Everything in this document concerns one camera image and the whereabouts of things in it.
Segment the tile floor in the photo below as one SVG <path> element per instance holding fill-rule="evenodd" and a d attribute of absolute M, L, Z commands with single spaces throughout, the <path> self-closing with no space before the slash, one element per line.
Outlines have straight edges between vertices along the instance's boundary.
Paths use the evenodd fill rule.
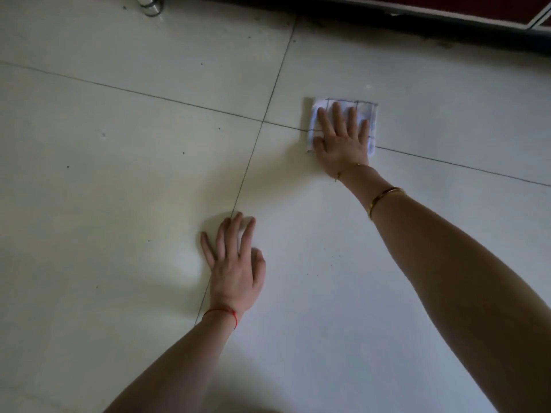
<path fill-rule="evenodd" d="M 551 58 L 205 0 L 0 0 L 0 29 L 0 411 L 106 407 L 204 310 L 234 208 L 268 277 L 205 411 L 493 411 L 305 110 L 378 102 L 374 166 L 551 303 Z"/>

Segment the white cloth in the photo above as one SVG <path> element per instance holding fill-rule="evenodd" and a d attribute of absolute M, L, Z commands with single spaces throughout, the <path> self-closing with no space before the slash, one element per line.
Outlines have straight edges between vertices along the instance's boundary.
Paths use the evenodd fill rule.
<path fill-rule="evenodd" d="M 317 121 L 317 109 L 323 107 L 327 110 L 329 119 L 331 120 L 331 123 L 333 123 L 331 106 L 336 101 L 341 105 L 345 119 L 348 116 L 348 109 L 350 107 L 355 107 L 358 113 L 358 125 L 362 122 L 362 120 L 369 120 L 368 156 L 373 155 L 375 153 L 375 123 L 378 104 L 370 103 L 368 101 L 335 100 L 333 98 L 316 98 L 314 100 L 312 106 L 312 116 L 310 118 L 310 127 L 308 128 L 308 145 L 306 147 L 306 152 L 313 151 L 314 136 L 323 136 L 320 123 Z"/>

